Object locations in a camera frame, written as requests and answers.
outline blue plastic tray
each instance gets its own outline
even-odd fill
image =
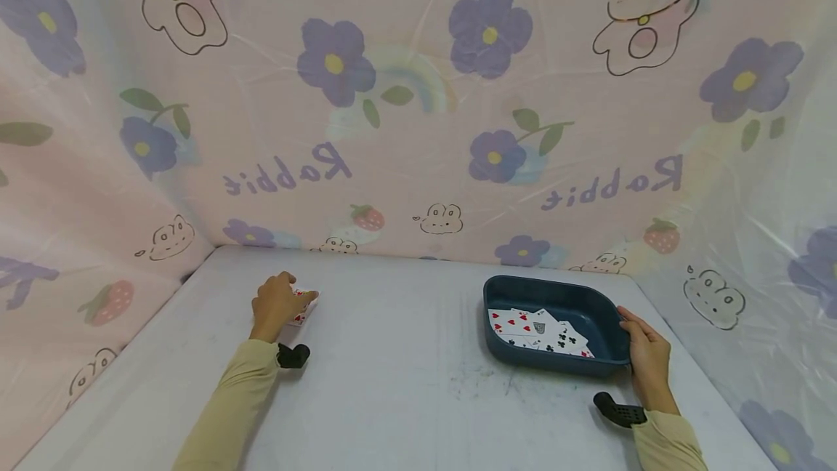
[[[630,338],[619,327],[616,306],[586,286],[534,278],[498,275],[483,286],[485,341],[498,360],[589,377],[607,377],[630,363]],[[509,345],[491,328],[488,310],[549,311],[557,321],[569,321],[588,340],[595,358],[531,350]]]

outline white tabletop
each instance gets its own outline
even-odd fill
[[[251,323],[249,301],[290,271],[323,293],[296,339],[247,470],[632,470],[628,430],[600,390],[635,403],[626,373],[598,381],[506,366],[485,347],[482,285],[513,274],[589,285],[671,340],[671,384],[711,470],[772,465],[627,277],[320,252],[215,251],[17,471],[168,470]]]

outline printed fabric wall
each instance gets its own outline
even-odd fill
[[[837,0],[0,20],[0,470],[225,243],[629,274],[779,470],[837,467]]]

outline beige sleeve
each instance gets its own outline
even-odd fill
[[[279,372],[279,347],[262,340],[238,346],[218,387],[183,443],[172,471],[235,471],[244,443]]]
[[[634,426],[644,471],[707,471],[692,425],[678,415],[645,411],[648,422]]]

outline hand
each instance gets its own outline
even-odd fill
[[[674,395],[668,387],[671,344],[625,307],[618,306],[617,310],[624,317],[619,326],[630,334],[630,361],[637,398],[648,411],[679,415]]]
[[[250,338],[273,344],[279,338],[282,326],[318,298],[317,291],[297,296],[291,289],[293,283],[296,283],[296,277],[283,271],[259,287],[258,296],[252,302],[254,323]]]

